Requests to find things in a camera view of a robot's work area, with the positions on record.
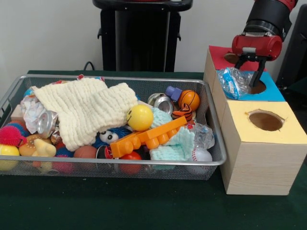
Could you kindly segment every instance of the wooden box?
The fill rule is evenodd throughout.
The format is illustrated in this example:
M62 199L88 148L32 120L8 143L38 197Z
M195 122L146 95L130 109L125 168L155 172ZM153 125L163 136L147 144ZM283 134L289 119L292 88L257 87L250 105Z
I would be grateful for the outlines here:
M222 133L227 194L289 194L307 153L307 136L287 102L227 100Z
M229 63L224 58L224 56L229 52L231 52L231 48L210 46L207 52L204 73L204 81L206 81L210 86L220 125L222 124L226 102L230 99L228 99L224 94L218 80L217 70L225 69L227 67L234 67L234 64ZM252 73L257 68L257 63L246 62L242 66L241 70ZM240 100L284 102L283 96L268 72L264 72L262 74L260 82L254 89L252 89L251 94L245 95Z

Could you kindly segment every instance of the cream knit cloth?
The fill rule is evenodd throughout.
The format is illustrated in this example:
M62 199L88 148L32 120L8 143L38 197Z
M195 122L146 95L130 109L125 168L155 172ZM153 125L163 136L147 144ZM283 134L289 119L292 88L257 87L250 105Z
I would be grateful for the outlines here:
M47 110L58 113L59 131L70 151L93 144L97 132L124 126L127 112L138 104L126 83L107 88L93 78L34 88L34 93Z

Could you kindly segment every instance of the metal basket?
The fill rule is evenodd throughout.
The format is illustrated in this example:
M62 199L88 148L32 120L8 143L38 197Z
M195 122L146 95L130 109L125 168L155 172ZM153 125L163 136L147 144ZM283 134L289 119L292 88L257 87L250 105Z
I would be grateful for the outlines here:
M58 80L75 80L75 76L60 75L26 75L17 78L0 101L0 127L10 122L14 108L20 103L24 92L30 86L42 87ZM212 162L201 161L127 161L106 159L82 158L45 158L23 156L0 156L0 174L9 175L57 175L79 177L122 177L122 178L157 178L157 179L187 179L208 180L218 165L226 160L226 150L221 134L212 95L207 83L201 80L175 80L175 79L140 79L105 77L108 87L121 82L127 83L141 98L147 101L148 97L156 92L165 92L167 86L194 90L201 98L201 106L197 110L197 122L207 123L215 136L215 145L209 149ZM52 170L39 170L33 167L33 162L41 162L42 167L52 167ZM5 166L11 170L1 171ZM122 167L131 169L141 167L134 175L121 171Z

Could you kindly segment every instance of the yellow ball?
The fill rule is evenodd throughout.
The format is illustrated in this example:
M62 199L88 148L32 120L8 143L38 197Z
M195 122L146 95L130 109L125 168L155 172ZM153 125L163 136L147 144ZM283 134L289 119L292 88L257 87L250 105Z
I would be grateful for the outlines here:
M15 146L0 145L0 155L19 156L19 150ZM18 161L0 160L0 171L9 171L18 164Z
M127 114L128 125L135 131L145 131L152 125L153 116L154 114L149 107L143 104L136 105Z

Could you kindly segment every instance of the baseball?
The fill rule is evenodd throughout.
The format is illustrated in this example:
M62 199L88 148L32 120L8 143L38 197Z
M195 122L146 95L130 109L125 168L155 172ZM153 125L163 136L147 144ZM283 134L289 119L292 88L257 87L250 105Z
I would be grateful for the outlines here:
M203 149L197 148L192 152L192 157L189 161L213 161L211 154ZM187 170L193 175L205 175L209 171L209 166L186 166Z

